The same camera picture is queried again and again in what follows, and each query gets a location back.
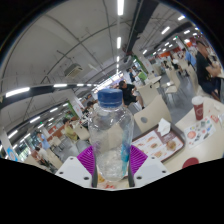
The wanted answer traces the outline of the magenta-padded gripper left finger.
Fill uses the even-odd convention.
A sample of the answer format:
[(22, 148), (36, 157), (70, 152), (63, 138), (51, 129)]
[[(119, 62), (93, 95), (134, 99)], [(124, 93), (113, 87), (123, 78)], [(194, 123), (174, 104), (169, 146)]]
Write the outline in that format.
[(96, 187), (98, 173), (93, 148), (89, 146), (77, 157), (69, 156), (56, 172), (56, 176), (81, 187)]

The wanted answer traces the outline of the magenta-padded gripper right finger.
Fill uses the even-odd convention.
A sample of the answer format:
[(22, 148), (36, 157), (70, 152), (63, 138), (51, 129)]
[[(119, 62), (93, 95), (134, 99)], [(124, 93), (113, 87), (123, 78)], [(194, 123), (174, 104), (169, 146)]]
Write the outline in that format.
[(147, 156), (137, 147), (131, 146), (128, 167), (130, 187), (143, 187), (169, 174), (170, 172), (155, 156)]

